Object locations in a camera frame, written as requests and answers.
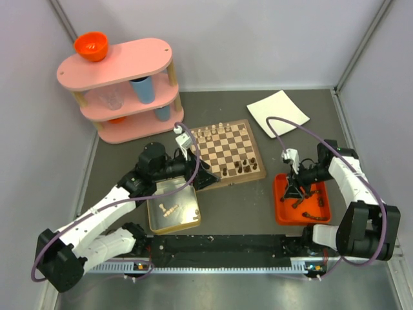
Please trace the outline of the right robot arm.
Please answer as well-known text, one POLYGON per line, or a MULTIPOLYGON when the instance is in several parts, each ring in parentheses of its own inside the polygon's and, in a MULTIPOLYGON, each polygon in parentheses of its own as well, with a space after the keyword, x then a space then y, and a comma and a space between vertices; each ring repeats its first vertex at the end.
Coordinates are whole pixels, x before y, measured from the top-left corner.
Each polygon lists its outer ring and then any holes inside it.
POLYGON ((314 256, 329 247, 341 256, 391 259, 401 218, 399 209, 376 198, 354 149, 341 148, 335 140, 326 139, 318 143, 317 156, 317 162, 305 167, 296 149, 282 151, 281 158, 290 165, 290 172, 278 201, 293 198, 299 205, 315 195, 313 185, 334 180, 347 209, 338 226, 320 220, 306 228, 302 250, 314 256))

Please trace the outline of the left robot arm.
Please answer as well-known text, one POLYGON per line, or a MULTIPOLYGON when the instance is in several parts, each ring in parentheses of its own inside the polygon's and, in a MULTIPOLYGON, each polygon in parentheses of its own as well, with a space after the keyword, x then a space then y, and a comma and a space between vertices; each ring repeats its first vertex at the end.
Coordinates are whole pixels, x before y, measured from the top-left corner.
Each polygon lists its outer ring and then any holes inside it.
POLYGON ((116 220, 156 197, 157 183, 184 178, 180 187, 204 189, 220 181, 197 147, 176 149, 170 157, 161 143, 147 144, 136 166, 126 173, 95 206, 72 223, 45 229, 37 239, 32 272, 39 271, 58 292, 73 288, 93 267, 120 254, 139 256, 146 250, 146 235, 138 224, 127 223, 102 236, 116 220))

